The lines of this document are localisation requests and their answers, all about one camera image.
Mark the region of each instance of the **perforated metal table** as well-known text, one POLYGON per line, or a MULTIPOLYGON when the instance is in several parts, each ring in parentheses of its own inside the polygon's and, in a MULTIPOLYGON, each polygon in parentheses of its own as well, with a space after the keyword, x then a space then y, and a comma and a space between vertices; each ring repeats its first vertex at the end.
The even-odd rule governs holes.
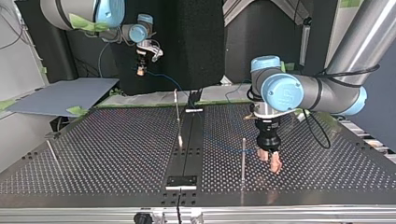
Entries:
POLYGON ((142 211, 168 223, 396 222, 396 166, 330 117, 318 116, 329 150, 305 122, 282 118, 284 167, 274 175, 256 156, 248 105, 203 110, 183 114, 179 147, 173 107, 94 109, 53 142, 57 159, 43 145, 0 174, 0 223, 133 223, 142 211), (166 190, 170 176, 196 176, 197 190, 166 190))

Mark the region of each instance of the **black curtain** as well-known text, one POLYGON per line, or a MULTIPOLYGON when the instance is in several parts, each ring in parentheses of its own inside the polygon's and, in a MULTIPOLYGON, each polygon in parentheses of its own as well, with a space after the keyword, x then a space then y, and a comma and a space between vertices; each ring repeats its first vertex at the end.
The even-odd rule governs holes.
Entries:
MULTIPOLYGON (((197 90, 220 82, 225 70, 222 0, 128 0, 124 23, 137 15, 154 17, 153 37, 164 56, 148 70, 165 74, 183 90, 197 90)), ((111 45, 120 71, 120 86, 129 95, 172 91, 176 85, 164 77, 136 75, 135 47, 111 45)))

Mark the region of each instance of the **blue cable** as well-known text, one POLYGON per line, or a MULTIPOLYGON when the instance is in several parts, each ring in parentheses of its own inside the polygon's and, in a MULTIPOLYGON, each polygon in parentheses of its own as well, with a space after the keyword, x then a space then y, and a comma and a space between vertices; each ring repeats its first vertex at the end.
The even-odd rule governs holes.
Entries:
POLYGON ((183 91, 183 89, 181 89, 181 86, 180 86, 174 79, 172 79, 171 77, 169 77, 169 76, 167 76, 167 75, 164 75, 164 74, 154 74, 154 73, 152 73, 152 72, 150 72, 150 71, 147 71, 147 73, 148 73, 149 75, 151 75, 151 76, 154 76, 154 77, 165 77, 165 78, 167 78, 168 80, 172 81, 172 82, 175 84, 175 86, 177 86, 177 88, 178 88, 179 91, 183 91))
POLYGON ((241 84, 239 85, 239 87, 236 90, 225 93, 225 98, 227 98, 228 104, 231 103, 230 99, 228 98, 228 95, 231 93, 234 93, 236 91, 239 91, 239 89, 241 89, 242 85, 245 83, 251 83, 251 80, 248 78, 245 78, 244 80, 242 80, 241 84))
POLYGON ((152 72, 150 72, 150 71, 146 71, 146 72, 147 72, 149 75, 151 75, 151 76, 154 76, 154 77, 164 77, 164 78, 170 80, 171 82, 173 82, 173 83, 175 84, 175 86, 177 86, 178 90, 181 91, 181 92, 183 92, 183 93, 187 96, 187 100, 190 101, 190 104, 191 104, 192 108, 195 108, 194 104, 193 104, 192 101, 190 100, 190 96, 189 96, 186 92, 183 91, 183 89, 181 88, 181 86, 180 86, 174 79, 172 79, 171 77, 169 77, 169 76, 167 76, 167 75, 164 75, 164 74, 154 74, 154 73, 152 73, 152 72))

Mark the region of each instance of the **robotic arm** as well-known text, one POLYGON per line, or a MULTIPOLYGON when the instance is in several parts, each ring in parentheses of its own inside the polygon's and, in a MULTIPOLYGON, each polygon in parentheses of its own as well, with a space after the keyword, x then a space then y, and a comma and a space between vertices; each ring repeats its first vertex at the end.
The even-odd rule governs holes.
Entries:
POLYGON ((395 37, 396 0, 365 0, 324 72, 287 74, 276 56, 254 59, 250 95, 260 130, 258 146, 277 155, 279 117, 296 108, 346 116, 359 113, 367 99, 362 85, 379 68, 395 37))
POLYGON ((63 30, 81 30, 101 37, 106 42, 130 41, 137 47, 137 74, 146 73, 149 61, 157 62, 162 56, 158 41, 151 39, 154 19, 139 14, 136 24, 121 24, 125 16, 124 0, 41 0, 46 19, 63 30))

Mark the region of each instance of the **white wall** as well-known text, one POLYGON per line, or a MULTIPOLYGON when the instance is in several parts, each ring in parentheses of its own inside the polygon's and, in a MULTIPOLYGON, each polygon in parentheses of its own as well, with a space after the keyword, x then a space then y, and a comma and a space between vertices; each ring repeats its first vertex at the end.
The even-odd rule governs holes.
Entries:
POLYGON ((0 119, 0 173, 45 142, 50 116, 12 114, 0 119))
MULTIPOLYGON (((11 0, 1 0, 0 4, 15 13, 11 0)), ((0 13, 17 32, 21 31, 16 15, 11 16, 5 10, 1 10, 0 13)), ((17 37, 0 17, 0 48, 13 42, 17 37)), ((6 49, 0 49, 0 101, 14 98, 45 85, 32 50, 22 41, 6 49)))
MULTIPOLYGON (((0 0, 0 4, 14 10, 11 0, 0 0)), ((16 15, 5 10, 0 13, 20 32, 16 15)), ((18 36, 0 17, 0 48, 13 42, 18 36)), ((16 98, 26 92, 45 85, 40 73, 40 61, 32 47, 18 41, 15 45, 0 49, 0 101, 16 98)), ((0 112, 0 172, 27 152, 45 142, 45 134, 51 131, 50 116, 35 116, 0 112)))

